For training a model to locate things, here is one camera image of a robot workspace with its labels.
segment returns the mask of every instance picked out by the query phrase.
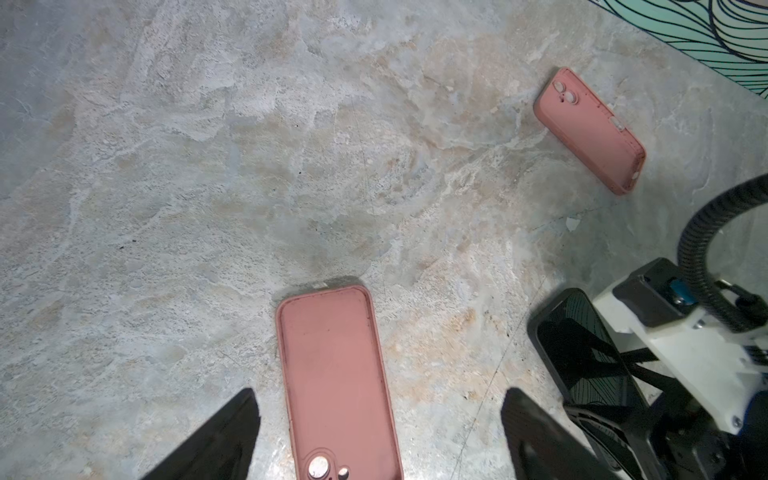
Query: stone tile floor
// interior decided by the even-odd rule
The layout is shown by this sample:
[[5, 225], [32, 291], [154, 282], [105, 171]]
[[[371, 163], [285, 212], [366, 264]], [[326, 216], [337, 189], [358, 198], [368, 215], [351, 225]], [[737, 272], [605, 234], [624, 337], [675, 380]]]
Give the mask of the stone tile floor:
[[[274, 310], [345, 276], [406, 478], [513, 478], [509, 386], [573, 431], [531, 311], [766, 170], [768, 103], [586, 0], [10, 0], [0, 65], [3, 478], [139, 478], [244, 386], [250, 478], [294, 478]], [[644, 142], [631, 195], [533, 115], [565, 65]], [[713, 257], [763, 294], [765, 219]]]

